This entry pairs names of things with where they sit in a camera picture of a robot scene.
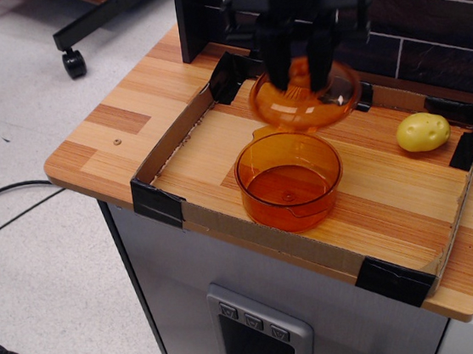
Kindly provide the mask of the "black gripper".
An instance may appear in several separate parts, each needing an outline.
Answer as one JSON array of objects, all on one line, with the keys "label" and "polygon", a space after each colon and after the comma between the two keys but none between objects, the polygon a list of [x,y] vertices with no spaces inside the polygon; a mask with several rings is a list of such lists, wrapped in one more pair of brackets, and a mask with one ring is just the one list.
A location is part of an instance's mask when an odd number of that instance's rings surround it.
[{"label": "black gripper", "polygon": [[372,0],[224,0],[227,41],[260,50],[270,82],[281,92],[290,82],[291,43],[307,40],[311,89],[328,85],[335,42],[369,37]]}]

